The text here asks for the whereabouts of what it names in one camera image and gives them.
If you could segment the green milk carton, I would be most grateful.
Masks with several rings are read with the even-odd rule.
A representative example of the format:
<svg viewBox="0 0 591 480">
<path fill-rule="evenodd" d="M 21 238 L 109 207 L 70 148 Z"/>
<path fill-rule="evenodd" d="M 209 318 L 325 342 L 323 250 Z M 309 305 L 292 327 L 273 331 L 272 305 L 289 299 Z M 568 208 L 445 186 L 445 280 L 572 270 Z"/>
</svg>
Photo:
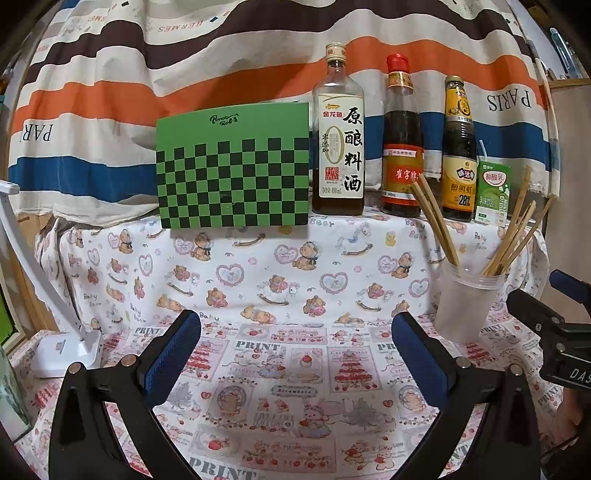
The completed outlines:
<svg viewBox="0 0 591 480">
<path fill-rule="evenodd" d="M 511 169 L 491 162 L 483 140 L 480 143 L 475 221 L 504 228 L 511 192 Z"/>
</svg>

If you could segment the wooden chopstick pair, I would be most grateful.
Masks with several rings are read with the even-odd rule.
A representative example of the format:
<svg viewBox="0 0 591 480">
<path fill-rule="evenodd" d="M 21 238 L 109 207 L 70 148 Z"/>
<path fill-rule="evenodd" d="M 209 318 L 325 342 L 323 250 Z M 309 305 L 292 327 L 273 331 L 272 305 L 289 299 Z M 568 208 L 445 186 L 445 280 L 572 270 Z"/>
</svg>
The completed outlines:
<svg viewBox="0 0 591 480">
<path fill-rule="evenodd" d="M 411 185 L 413 194 L 419 203 L 424 215 L 429 221 L 435 236 L 446 254 L 448 261 L 455 267 L 460 266 L 460 259 L 453 244 L 443 214 L 437 204 L 435 195 L 431 190 L 425 176 L 420 173 L 417 180 Z"/>
</svg>

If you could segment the brown cabinet panel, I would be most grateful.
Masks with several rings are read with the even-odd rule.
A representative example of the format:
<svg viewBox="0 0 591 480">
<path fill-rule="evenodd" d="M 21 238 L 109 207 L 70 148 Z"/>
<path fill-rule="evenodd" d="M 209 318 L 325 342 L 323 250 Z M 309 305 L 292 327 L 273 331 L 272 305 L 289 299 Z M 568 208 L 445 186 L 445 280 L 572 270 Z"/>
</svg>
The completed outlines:
<svg viewBox="0 0 591 480">
<path fill-rule="evenodd" d="M 590 280 L 590 82 L 551 85 L 561 154 L 560 195 L 548 214 L 550 268 Z"/>
</svg>

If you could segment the clear plastic cup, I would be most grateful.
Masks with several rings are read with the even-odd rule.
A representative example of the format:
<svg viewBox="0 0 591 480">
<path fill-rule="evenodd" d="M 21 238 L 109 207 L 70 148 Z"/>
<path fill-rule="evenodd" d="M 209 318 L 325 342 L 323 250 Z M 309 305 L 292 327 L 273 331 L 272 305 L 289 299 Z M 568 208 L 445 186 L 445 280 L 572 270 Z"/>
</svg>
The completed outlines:
<svg viewBox="0 0 591 480">
<path fill-rule="evenodd" d="M 477 341 L 504 283 L 503 274 L 484 276 L 445 261 L 434 321 L 437 332 L 454 343 Z"/>
</svg>

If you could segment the patterned table cloth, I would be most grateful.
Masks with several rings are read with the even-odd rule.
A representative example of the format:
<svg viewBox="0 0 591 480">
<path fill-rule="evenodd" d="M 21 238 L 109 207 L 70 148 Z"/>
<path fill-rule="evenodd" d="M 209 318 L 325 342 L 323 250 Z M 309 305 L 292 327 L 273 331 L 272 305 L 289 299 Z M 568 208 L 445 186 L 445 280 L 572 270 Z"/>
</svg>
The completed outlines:
<svg viewBox="0 0 591 480">
<path fill-rule="evenodd" d="M 200 342 L 155 413 L 205 479 L 388 479 L 437 416 L 391 339 L 427 331 L 444 255 L 428 223 L 367 210 L 301 228 L 182 230 L 52 219 L 35 253 L 103 361 L 190 309 Z"/>
</svg>

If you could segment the clear cooking wine bottle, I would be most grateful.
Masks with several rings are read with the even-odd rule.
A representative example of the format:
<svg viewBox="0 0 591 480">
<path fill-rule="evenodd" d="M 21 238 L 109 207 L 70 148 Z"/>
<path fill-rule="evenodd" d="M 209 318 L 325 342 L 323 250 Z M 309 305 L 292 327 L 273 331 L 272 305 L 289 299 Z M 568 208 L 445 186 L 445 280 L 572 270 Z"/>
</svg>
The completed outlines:
<svg viewBox="0 0 591 480">
<path fill-rule="evenodd" d="M 346 47 L 325 47 L 327 75 L 312 91 L 312 210 L 359 216 L 365 206 L 365 98 L 346 72 Z"/>
</svg>

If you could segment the striped Paris cloth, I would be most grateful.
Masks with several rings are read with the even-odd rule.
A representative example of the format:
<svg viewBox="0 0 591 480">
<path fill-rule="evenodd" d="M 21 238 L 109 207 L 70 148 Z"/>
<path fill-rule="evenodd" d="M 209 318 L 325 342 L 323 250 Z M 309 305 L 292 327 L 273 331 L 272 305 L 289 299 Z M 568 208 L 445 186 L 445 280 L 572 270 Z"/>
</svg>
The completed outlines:
<svg viewBox="0 0 591 480">
<path fill-rule="evenodd" d="M 466 85 L 490 158 L 560 191 L 543 65 L 503 1 L 65 1 L 25 44 L 3 148 L 18 214 L 110 226 L 156 207 L 155 125 L 218 106 L 311 100 L 325 47 L 365 93 L 366 185 L 381 186 L 386 59 L 410 61 L 429 177 L 442 169 L 444 80 Z"/>
</svg>

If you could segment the white desk lamp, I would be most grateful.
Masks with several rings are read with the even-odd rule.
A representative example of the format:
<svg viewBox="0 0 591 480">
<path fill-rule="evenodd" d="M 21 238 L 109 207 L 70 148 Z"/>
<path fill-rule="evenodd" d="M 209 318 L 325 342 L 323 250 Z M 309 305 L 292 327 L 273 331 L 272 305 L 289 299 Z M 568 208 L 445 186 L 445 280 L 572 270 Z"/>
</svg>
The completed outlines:
<svg viewBox="0 0 591 480">
<path fill-rule="evenodd" d="M 39 342 L 32 361 L 32 372 L 38 378 L 62 378 L 67 372 L 76 372 L 72 364 L 86 369 L 99 368 L 103 347 L 101 333 L 85 329 L 74 309 L 61 298 L 35 259 L 9 201 L 9 197 L 19 191 L 17 184 L 1 181 L 1 224 L 37 298 L 64 328 L 64 331 Z"/>
</svg>

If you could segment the wooden chopsticks in cup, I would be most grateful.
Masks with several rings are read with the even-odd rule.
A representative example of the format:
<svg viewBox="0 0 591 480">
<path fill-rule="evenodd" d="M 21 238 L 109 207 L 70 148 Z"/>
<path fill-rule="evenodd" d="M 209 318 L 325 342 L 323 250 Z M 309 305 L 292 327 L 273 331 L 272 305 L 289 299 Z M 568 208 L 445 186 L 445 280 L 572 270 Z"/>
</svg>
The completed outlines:
<svg viewBox="0 0 591 480">
<path fill-rule="evenodd" d="M 551 194 L 547 200 L 539 218 L 535 221 L 528 232 L 525 232 L 529 225 L 535 210 L 536 202 L 532 200 L 526 208 L 524 202 L 529 189 L 532 168 L 527 166 L 524 170 L 520 190 L 512 211 L 509 226 L 505 230 L 505 235 L 500 246 L 497 248 L 492 259 L 481 272 L 486 277 L 500 276 L 505 273 L 521 252 L 528 245 L 535 232 L 540 228 L 543 220 L 549 213 L 551 206 L 556 200 L 556 196 Z"/>
</svg>

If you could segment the blue plastic bottle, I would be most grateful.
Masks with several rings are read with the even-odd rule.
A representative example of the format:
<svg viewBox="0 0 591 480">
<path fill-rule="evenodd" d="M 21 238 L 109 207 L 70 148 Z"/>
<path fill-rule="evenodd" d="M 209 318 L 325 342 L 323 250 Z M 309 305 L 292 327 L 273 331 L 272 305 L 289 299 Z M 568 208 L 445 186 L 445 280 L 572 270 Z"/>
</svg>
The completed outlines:
<svg viewBox="0 0 591 480">
<path fill-rule="evenodd" d="M 568 77 L 576 79 L 578 77 L 578 69 L 566 41 L 555 27 L 551 27 L 549 32 Z"/>
</svg>

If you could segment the green checkered box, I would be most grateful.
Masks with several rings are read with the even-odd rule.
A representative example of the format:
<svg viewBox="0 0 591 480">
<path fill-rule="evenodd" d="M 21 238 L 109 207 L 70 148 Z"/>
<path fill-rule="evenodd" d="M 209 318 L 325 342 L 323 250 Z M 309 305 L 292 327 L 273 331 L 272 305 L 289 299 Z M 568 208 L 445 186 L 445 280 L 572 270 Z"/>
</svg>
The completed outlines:
<svg viewBox="0 0 591 480">
<path fill-rule="evenodd" d="M 165 229 L 308 223 L 308 105 L 233 105 L 161 118 L 155 175 Z"/>
</svg>

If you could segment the red cap vinegar bottle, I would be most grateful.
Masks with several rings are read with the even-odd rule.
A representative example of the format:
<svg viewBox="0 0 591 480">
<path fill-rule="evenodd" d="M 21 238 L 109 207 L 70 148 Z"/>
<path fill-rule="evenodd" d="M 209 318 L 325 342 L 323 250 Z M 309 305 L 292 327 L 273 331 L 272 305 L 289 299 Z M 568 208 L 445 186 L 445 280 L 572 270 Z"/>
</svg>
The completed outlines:
<svg viewBox="0 0 591 480">
<path fill-rule="evenodd" d="M 387 57 L 388 85 L 383 132 L 382 202 L 387 213 L 420 215 L 412 184 L 424 172 L 424 135 L 410 62 L 400 53 Z"/>
</svg>

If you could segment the yellow label oyster sauce bottle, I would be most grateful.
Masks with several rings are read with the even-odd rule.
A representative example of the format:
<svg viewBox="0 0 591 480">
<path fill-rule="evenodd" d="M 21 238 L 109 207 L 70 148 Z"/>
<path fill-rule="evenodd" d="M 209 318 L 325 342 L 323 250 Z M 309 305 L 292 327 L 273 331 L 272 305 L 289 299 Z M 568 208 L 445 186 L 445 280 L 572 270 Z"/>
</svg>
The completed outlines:
<svg viewBox="0 0 591 480">
<path fill-rule="evenodd" d="M 442 144 L 442 210 L 446 218 L 470 222 L 476 203 L 477 141 L 464 81 L 445 80 L 445 128 Z"/>
</svg>

